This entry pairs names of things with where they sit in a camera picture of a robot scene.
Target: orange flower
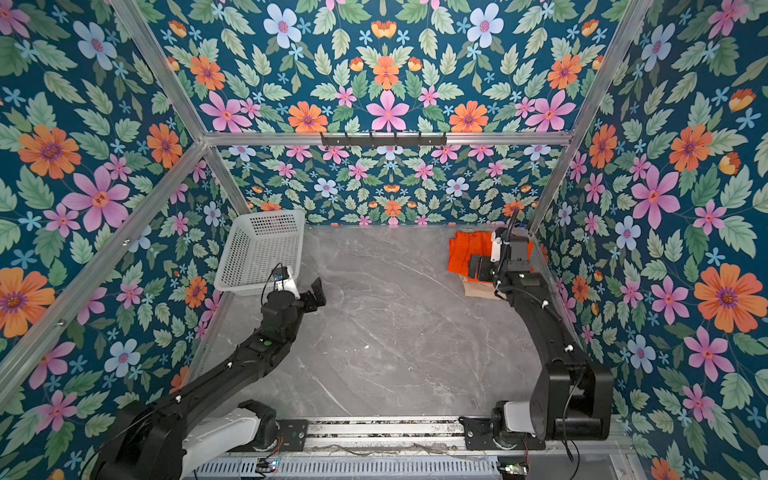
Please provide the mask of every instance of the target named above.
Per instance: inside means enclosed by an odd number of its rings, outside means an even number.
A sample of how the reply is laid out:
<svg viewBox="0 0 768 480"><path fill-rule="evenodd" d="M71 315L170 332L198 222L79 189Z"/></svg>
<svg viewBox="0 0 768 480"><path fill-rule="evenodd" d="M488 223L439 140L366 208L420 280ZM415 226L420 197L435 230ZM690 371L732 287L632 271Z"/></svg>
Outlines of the orange flower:
<svg viewBox="0 0 768 480"><path fill-rule="evenodd" d="M168 22L168 28L170 28L173 33L178 35L179 38L184 38L187 36L187 27L185 27L181 22L171 20Z"/></svg>
<svg viewBox="0 0 768 480"><path fill-rule="evenodd" d="M482 132L482 128L488 124L488 117L485 115L488 109L485 105L479 105L478 102L470 100L467 105L456 107L455 114L451 115L450 124L453 125L451 131L468 134L477 134Z"/></svg>
<svg viewBox="0 0 768 480"><path fill-rule="evenodd" d="M261 210L264 210L265 212L271 211L271 210L282 210L283 208L275 204L274 202L264 202L261 204Z"/></svg>
<svg viewBox="0 0 768 480"><path fill-rule="evenodd" d="M574 285L571 287L571 292L574 293L574 297L579 303L583 303L589 297L589 285L587 285L587 279L577 275L576 278L574 278Z"/></svg>
<svg viewBox="0 0 768 480"><path fill-rule="evenodd" d="M552 65L552 71L547 75L549 86L562 90L576 81L576 75L581 71L581 57L565 55Z"/></svg>
<svg viewBox="0 0 768 480"><path fill-rule="evenodd" d="M187 287L187 298L184 302L192 308L199 307L203 300L205 300L205 294L208 293L207 281L202 276L196 276L190 280L190 285Z"/></svg>
<svg viewBox="0 0 768 480"><path fill-rule="evenodd" d="M170 381L170 386L173 388L170 389L170 393L175 393L181 390L181 387L184 386L184 383L187 381L187 378L190 375L190 367L185 365L181 367L181 370L179 370L179 373L174 375L174 379Z"/></svg>
<svg viewBox="0 0 768 480"><path fill-rule="evenodd" d="M723 263L718 273L711 266L701 273L704 283L697 283L694 296L699 300L699 311L707 320L715 318L715 327L724 332L733 332L733 323L742 332L757 328L753 315L760 317L768 313L768 300L752 295L763 289L754 273L742 276L737 265Z"/></svg>
<svg viewBox="0 0 768 480"><path fill-rule="evenodd" d="M5 338L27 333L27 322L35 324L45 312L42 305L51 305L55 299L52 288L43 288L48 279L39 272L4 268L0 270L0 328L5 327Z"/></svg>
<svg viewBox="0 0 768 480"><path fill-rule="evenodd" d="M670 154L670 163L675 164L675 170L694 171L699 167L699 162L709 156L712 151L709 148L712 144L712 134L705 131L706 129L704 125L697 125L695 129L687 127L680 133L680 138L674 139L674 152Z"/></svg>
<svg viewBox="0 0 768 480"><path fill-rule="evenodd" d="M677 470L670 467L670 463L663 458L654 458L654 464L650 467L650 474L656 480L680 480Z"/></svg>
<svg viewBox="0 0 768 480"><path fill-rule="evenodd" d="M581 34L585 37L592 35L594 31L597 30L599 24L600 22L598 20L590 20L581 27Z"/></svg>
<svg viewBox="0 0 768 480"><path fill-rule="evenodd" d="M394 200L390 200L384 206L384 213L390 217L397 217L402 213L402 206Z"/></svg>
<svg viewBox="0 0 768 480"><path fill-rule="evenodd" d="M364 66L365 64L360 57L355 57L349 61L349 69L352 71L361 71Z"/></svg>
<svg viewBox="0 0 768 480"><path fill-rule="evenodd" d="M326 125L328 124L328 118L325 115L321 115L320 107L300 101L298 104L288 110L291 115L288 118L288 123L291 127L296 128L296 132L300 134L324 134L326 132Z"/></svg>
<svg viewBox="0 0 768 480"><path fill-rule="evenodd" d="M197 83L205 85L208 90L221 90L224 88L224 74L221 73L221 67L216 65L215 61L209 61L208 57L201 55L190 59L192 66L190 71L196 75Z"/></svg>
<svg viewBox="0 0 768 480"><path fill-rule="evenodd" d="M395 22L372 22L371 30L376 38L387 37L392 38L397 31L397 24Z"/></svg>
<svg viewBox="0 0 768 480"><path fill-rule="evenodd" d="M723 156L720 159L720 171L726 175L735 175L739 173L739 167L741 167L741 159L739 154L735 151L730 152L728 155Z"/></svg>
<svg viewBox="0 0 768 480"><path fill-rule="evenodd" d="M74 166L80 164L80 154L74 153L80 147L60 128L50 131L45 125L37 125L34 135L23 134L18 142L24 147L18 156L41 177L48 174L51 178L64 178L64 174L71 174Z"/></svg>
<svg viewBox="0 0 768 480"><path fill-rule="evenodd" d="M603 125L600 131L594 133L592 145L589 147L592 167L602 168L611 162L617 144L615 133L616 127L613 125Z"/></svg>
<svg viewBox="0 0 768 480"><path fill-rule="evenodd" d="M397 84L398 73L400 73L400 67L395 65L395 61L389 56L381 57L379 64L373 67L374 80L384 90L392 90L392 86Z"/></svg>
<svg viewBox="0 0 768 480"><path fill-rule="evenodd" d="M408 60L408 69L410 71L419 71L424 67L424 64L421 60L419 60L416 57L411 57L410 60Z"/></svg>
<svg viewBox="0 0 768 480"><path fill-rule="evenodd" d="M525 205L523 205L521 201L509 202L508 204L504 205L504 210L503 210L504 216L511 217L512 212L515 211L515 208L519 208L520 211L522 212L523 209L525 208Z"/></svg>
<svg viewBox="0 0 768 480"><path fill-rule="evenodd" d="M179 137L166 124L152 125L147 135L147 146L152 148L154 161L163 164L163 167L171 168L179 161L181 145Z"/></svg>
<svg viewBox="0 0 768 480"><path fill-rule="evenodd" d="M750 106L752 101L757 98L751 88L746 90L736 90L736 93L730 96L728 107L731 111L743 110Z"/></svg>

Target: wall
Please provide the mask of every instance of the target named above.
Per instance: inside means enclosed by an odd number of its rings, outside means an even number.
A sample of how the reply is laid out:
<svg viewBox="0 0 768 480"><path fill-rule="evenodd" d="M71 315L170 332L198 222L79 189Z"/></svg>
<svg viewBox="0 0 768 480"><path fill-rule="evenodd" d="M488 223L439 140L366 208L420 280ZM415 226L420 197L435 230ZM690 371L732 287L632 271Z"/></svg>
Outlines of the wall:
<svg viewBox="0 0 768 480"><path fill-rule="evenodd" d="M768 475L767 12L682 0L648 15L541 231L657 480Z"/></svg>

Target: pink flower center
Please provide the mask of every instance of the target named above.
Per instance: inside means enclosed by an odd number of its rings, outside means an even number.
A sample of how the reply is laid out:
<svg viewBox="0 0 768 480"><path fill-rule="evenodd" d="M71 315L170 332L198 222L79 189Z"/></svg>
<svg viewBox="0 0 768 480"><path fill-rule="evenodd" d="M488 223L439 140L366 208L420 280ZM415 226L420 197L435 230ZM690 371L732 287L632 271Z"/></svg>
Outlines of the pink flower center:
<svg viewBox="0 0 768 480"><path fill-rule="evenodd" d="M109 196L107 195L107 192L98 192L93 197L93 205L96 208L104 208L109 203Z"/></svg>

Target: marble surface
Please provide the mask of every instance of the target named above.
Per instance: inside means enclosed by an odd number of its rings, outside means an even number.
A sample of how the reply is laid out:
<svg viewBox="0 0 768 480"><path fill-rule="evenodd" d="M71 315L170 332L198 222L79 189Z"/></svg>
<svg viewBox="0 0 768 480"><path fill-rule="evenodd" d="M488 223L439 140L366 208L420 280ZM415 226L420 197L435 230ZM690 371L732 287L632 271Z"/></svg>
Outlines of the marble surface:
<svg viewBox="0 0 768 480"><path fill-rule="evenodd" d="M327 306L304 316L290 354L216 412L255 399L278 418L325 415L488 415L530 396L541 365L518 314L468 298L448 273L456 227L313 227L299 288L320 276ZM237 297L204 368L260 321L258 296Z"/></svg>

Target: perforated basket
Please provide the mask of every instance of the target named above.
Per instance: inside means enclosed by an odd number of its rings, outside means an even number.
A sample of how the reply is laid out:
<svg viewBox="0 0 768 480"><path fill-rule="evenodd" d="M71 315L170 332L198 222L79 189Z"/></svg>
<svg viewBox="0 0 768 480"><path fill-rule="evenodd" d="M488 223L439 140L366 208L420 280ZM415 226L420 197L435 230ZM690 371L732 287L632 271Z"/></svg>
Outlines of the perforated basket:
<svg viewBox="0 0 768 480"><path fill-rule="evenodd" d="M278 263L289 266L297 278L303 240L303 210L240 215L232 223L214 286L237 295L260 295Z"/></svg>

